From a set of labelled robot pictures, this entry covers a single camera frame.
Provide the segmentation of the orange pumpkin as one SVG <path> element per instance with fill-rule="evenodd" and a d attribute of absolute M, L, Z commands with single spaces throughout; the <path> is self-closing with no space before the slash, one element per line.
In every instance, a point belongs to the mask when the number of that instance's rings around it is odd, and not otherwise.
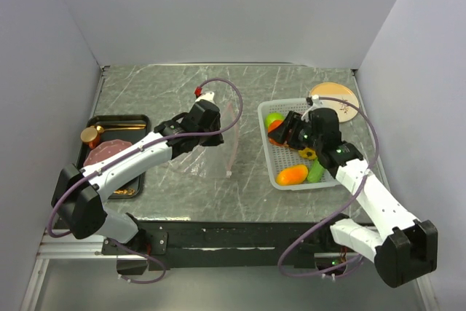
<path fill-rule="evenodd" d="M 283 123 L 283 119 L 277 119 L 270 123 L 267 128 L 267 135 L 269 142 L 275 146 L 283 146 L 284 143 L 284 136 L 283 136 L 283 128 L 281 124 Z"/>

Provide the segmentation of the green apple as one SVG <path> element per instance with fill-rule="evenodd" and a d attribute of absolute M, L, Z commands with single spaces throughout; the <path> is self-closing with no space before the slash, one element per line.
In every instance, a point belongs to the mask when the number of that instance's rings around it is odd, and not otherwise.
<path fill-rule="evenodd" d="M 274 122 L 276 121 L 283 121 L 285 119 L 285 117 L 279 113 L 279 112 L 272 112 L 270 114 L 267 114 L 266 115 L 266 118 L 265 118 L 265 126 L 267 128 L 269 128 Z"/>

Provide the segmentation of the yellow bell pepper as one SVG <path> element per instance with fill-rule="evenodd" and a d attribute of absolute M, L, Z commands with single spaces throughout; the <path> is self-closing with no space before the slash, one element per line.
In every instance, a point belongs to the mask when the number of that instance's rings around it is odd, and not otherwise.
<path fill-rule="evenodd" d="M 298 155 L 306 160 L 316 160 L 317 159 L 317 154 L 314 149 L 311 148 L 305 148 L 298 150 Z"/>

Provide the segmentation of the clear zip top bag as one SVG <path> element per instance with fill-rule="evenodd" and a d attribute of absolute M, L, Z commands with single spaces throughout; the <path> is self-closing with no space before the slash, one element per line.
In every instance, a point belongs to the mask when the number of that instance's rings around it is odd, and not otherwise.
<path fill-rule="evenodd" d="M 200 178 L 229 178 L 239 147 L 240 128 L 234 125 L 223 133 L 224 142 L 215 147 L 197 146 L 163 166 L 175 173 Z"/>

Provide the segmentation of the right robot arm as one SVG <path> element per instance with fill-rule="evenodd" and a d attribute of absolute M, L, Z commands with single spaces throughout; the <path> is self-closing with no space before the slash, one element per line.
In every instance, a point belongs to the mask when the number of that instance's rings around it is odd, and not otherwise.
<path fill-rule="evenodd" d="M 367 229 L 352 219 L 338 219 L 332 213 L 291 243 L 278 259 L 287 255 L 317 230 L 320 246 L 335 251 L 341 245 L 373 262 L 379 277 L 391 288 L 434 272 L 438 263 L 438 230 L 429 221 L 420 221 L 406 210 L 371 171 L 358 148 L 341 136 L 337 113 L 330 108 L 291 111 L 269 132 L 275 142 L 295 150 L 310 148 L 317 161 L 352 195 L 376 227 Z"/>

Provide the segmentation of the white plastic basket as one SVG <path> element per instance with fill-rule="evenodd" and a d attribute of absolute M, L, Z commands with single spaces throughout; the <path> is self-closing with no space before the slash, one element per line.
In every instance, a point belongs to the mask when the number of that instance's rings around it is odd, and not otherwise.
<path fill-rule="evenodd" d="M 276 177 L 282 170 L 296 165 L 305 165 L 308 169 L 310 169 L 312 167 L 313 160 L 306 160 L 300 157 L 297 151 L 285 147 L 275 146 L 270 143 L 266 134 L 266 117 L 275 112 L 282 114 L 284 117 L 288 114 L 289 111 L 295 111 L 302 114 L 308 108 L 309 105 L 307 104 L 305 98 L 289 98 L 264 101 L 258 105 L 257 113 L 259 128 L 265 153 L 269 180 L 273 187 L 280 191 L 304 191 L 323 189 L 340 185 L 340 183 L 335 180 L 328 171 L 324 172 L 320 181 L 317 183 L 310 183 L 307 180 L 304 180 L 302 184 L 281 186 L 276 182 Z"/>

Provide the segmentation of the orange mango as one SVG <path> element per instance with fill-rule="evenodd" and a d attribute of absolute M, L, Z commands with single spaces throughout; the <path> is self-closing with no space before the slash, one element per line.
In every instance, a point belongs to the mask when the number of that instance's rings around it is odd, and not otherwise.
<path fill-rule="evenodd" d="M 294 165 L 280 171 L 276 176 L 279 186 L 294 186 L 302 184 L 309 174 L 308 167 L 304 164 Z"/>

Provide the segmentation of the green cucumber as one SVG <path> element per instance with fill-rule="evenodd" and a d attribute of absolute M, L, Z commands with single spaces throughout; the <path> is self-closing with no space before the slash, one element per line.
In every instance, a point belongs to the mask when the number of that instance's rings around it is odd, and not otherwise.
<path fill-rule="evenodd" d="M 311 184 L 320 182 L 324 172 L 325 168 L 320 164 L 319 160 L 314 160 L 314 162 L 312 163 L 312 167 L 309 169 L 307 181 Z"/>

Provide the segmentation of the beige round plate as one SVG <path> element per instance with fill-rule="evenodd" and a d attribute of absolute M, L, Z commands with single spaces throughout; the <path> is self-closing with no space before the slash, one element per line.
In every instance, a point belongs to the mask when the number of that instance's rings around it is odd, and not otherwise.
<path fill-rule="evenodd" d="M 348 122 L 358 114 L 357 110 L 347 105 L 347 103 L 351 103 L 357 108 L 360 107 L 356 94 L 354 94 L 350 88 L 342 84 L 334 82 L 320 83 L 310 90 L 309 95 L 319 95 L 321 98 L 329 97 L 338 99 L 338 101 L 325 100 L 323 101 L 323 105 L 333 109 L 337 113 L 340 123 Z"/>

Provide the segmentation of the black tray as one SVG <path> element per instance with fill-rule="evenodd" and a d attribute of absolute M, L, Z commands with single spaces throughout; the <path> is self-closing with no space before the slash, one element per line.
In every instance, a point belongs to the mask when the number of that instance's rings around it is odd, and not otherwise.
<path fill-rule="evenodd" d="M 146 125 L 142 130 L 111 130 L 101 134 L 100 143 L 104 141 L 111 141 L 120 139 L 129 141 L 132 144 L 137 143 L 144 138 L 151 131 L 150 119 L 145 114 L 114 114 L 114 115 L 100 115 L 94 116 L 88 120 L 87 126 L 93 125 L 119 125 L 119 124 L 134 124 Z M 88 145 L 82 144 L 77 156 L 76 166 L 83 168 L 83 164 L 88 154 L 92 149 Z"/>

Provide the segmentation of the gold fork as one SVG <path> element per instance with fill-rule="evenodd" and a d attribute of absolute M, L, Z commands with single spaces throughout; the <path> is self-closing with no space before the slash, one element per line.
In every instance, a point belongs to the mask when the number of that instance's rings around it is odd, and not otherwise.
<path fill-rule="evenodd" d="M 118 189 L 116 191 L 114 191 L 114 194 L 118 194 L 118 195 L 123 195 L 123 196 L 131 196 L 131 195 L 134 195 L 135 194 L 135 190 L 134 189 Z"/>

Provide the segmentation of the gold spoon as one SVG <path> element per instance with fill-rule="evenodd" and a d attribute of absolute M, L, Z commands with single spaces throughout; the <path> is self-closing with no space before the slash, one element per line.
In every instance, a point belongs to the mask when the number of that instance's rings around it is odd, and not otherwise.
<path fill-rule="evenodd" d="M 134 124 L 119 124 L 119 125 L 93 125 L 98 133 L 104 133 L 111 130 L 142 130 L 146 128 L 146 125 L 134 125 Z"/>

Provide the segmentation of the gold cup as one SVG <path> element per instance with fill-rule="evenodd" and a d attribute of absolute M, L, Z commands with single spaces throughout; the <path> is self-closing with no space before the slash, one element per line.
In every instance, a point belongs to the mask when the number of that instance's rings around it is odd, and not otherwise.
<path fill-rule="evenodd" d="M 100 143 L 100 133 L 96 127 L 86 127 L 80 134 L 83 144 L 94 149 Z"/>

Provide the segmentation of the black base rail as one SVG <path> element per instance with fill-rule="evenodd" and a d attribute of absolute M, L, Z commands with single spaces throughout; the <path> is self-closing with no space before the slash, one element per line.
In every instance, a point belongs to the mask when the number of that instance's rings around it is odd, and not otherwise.
<path fill-rule="evenodd" d="M 195 267 L 277 266 L 285 249 L 314 222 L 139 221 L 150 253 L 167 269 Z M 354 253 L 334 242 L 329 227 L 301 239 L 283 266 L 314 269 L 315 258 Z"/>

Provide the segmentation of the aluminium rail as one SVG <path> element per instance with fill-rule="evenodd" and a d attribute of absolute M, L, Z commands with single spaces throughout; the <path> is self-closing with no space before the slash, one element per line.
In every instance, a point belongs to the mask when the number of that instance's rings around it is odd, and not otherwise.
<path fill-rule="evenodd" d="M 91 235 L 77 240 L 72 235 L 53 238 L 47 232 L 42 236 L 36 254 L 36 261 L 23 297 L 20 310 L 35 310 L 49 263 L 52 260 L 97 259 L 102 256 L 104 238 Z"/>

